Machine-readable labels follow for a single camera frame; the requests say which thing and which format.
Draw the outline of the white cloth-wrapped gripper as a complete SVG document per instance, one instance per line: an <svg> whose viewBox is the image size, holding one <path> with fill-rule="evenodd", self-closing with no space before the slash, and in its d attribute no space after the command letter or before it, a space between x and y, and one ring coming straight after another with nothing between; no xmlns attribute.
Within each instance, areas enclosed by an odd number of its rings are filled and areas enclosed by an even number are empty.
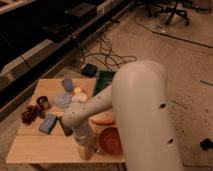
<svg viewBox="0 0 213 171"><path fill-rule="evenodd" d="M97 134L93 131L89 121L84 121L80 126L73 129L73 136L77 143L80 158L89 160L97 148Z"/></svg>

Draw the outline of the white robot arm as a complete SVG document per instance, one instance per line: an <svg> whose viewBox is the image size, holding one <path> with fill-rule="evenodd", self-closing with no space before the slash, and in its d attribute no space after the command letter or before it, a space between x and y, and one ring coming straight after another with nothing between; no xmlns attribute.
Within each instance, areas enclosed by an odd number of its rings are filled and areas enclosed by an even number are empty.
<svg viewBox="0 0 213 171"><path fill-rule="evenodd" d="M88 119L108 109L115 112L128 171L183 171L166 99L167 74L155 61L122 66L112 83L83 104L72 104L62 122L85 144Z"/></svg>

